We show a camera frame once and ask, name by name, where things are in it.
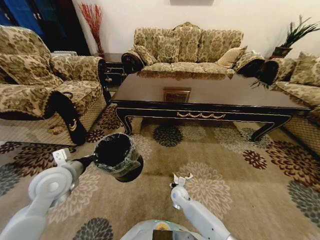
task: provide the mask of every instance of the coffee table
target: coffee table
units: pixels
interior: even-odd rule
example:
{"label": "coffee table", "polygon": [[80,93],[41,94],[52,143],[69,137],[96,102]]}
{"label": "coffee table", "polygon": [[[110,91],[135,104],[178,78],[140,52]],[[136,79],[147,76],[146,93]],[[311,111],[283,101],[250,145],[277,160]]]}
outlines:
{"label": "coffee table", "polygon": [[265,123],[252,134],[254,142],[293,115],[310,110],[280,91],[252,87],[256,80],[241,75],[138,72],[126,78],[111,102],[117,104],[116,114],[128,135],[132,132],[128,117]]}

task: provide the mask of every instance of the white wall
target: white wall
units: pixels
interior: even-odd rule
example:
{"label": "white wall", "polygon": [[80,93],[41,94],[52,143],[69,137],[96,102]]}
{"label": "white wall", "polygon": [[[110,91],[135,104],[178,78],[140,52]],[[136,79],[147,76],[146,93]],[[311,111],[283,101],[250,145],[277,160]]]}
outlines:
{"label": "white wall", "polygon": [[[299,14],[320,20],[319,0],[73,0],[91,53],[95,41],[80,14],[78,4],[98,4],[103,11],[100,29],[105,52],[123,53],[133,46],[137,27],[173,28],[191,22],[203,29],[239,29],[242,45],[269,57],[281,45],[291,21]],[[288,57],[300,51],[320,55],[320,31],[310,33],[292,45]]]}

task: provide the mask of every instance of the picture frame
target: picture frame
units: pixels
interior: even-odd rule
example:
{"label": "picture frame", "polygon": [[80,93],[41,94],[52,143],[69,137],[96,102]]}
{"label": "picture frame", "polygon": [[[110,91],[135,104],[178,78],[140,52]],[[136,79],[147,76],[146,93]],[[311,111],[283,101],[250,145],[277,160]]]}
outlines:
{"label": "picture frame", "polygon": [[173,103],[187,103],[189,101],[191,87],[165,86],[163,88],[163,100]]}

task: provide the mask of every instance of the floral upholstered sofa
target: floral upholstered sofa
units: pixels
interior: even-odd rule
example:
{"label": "floral upholstered sofa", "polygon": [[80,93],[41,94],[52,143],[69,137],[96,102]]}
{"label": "floral upholstered sofa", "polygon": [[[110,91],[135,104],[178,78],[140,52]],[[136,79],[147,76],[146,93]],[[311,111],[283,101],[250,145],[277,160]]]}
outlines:
{"label": "floral upholstered sofa", "polygon": [[268,60],[261,80],[311,109],[284,127],[320,156],[320,57],[301,52],[298,59]]}
{"label": "floral upholstered sofa", "polygon": [[[186,22],[173,29],[138,27],[134,32],[134,47],[122,55],[127,73],[138,71],[192,72],[208,74],[234,73],[253,76],[265,62],[254,53],[244,53],[230,68],[217,61],[231,48],[238,48],[244,34],[239,30],[201,29]],[[163,57],[160,48],[171,37]],[[146,56],[139,48],[149,52]]]}
{"label": "floral upholstered sofa", "polygon": [[0,25],[0,141],[81,145],[110,99],[104,60],[51,56],[33,31]]}

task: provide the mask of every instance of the side table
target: side table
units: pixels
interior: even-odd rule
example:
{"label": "side table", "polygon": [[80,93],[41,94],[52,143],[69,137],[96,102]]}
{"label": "side table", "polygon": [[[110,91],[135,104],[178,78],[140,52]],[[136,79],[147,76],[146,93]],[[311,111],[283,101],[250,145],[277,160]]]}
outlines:
{"label": "side table", "polygon": [[96,53],[94,55],[105,60],[105,81],[108,89],[112,91],[112,89],[118,88],[127,77],[121,61],[122,53]]}

